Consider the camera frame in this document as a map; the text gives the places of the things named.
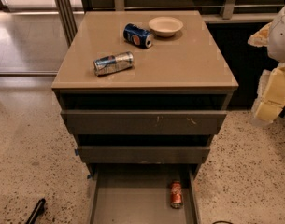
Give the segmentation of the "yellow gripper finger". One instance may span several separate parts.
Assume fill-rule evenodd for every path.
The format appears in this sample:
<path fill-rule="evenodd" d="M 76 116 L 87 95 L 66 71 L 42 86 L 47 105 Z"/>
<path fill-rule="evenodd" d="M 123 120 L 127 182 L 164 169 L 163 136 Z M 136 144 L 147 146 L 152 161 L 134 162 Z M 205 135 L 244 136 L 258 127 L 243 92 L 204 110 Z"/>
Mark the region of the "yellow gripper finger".
<path fill-rule="evenodd" d="M 248 39 L 248 44 L 253 47 L 267 47 L 270 27 L 271 23 L 267 23 L 255 34 L 251 35 Z"/>
<path fill-rule="evenodd" d="M 285 63 L 280 63 L 272 71 L 263 70 L 253 104 L 253 117 L 262 123 L 272 123 L 284 107 Z"/>

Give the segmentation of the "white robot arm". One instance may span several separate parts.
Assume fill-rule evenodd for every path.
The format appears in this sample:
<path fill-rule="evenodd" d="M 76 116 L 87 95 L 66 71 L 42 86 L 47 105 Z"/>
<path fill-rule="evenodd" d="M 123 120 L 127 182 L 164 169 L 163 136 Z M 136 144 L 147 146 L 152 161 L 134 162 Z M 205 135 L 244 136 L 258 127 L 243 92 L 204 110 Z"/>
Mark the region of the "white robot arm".
<path fill-rule="evenodd" d="M 264 126 L 271 124 L 285 107 L 285 6 L 271 22 L 249 38 L 248 44 L 266 47 L 267 55 L 278 61 L 272 71 L 263 70 L 251 109 L 253 122 Z"/>

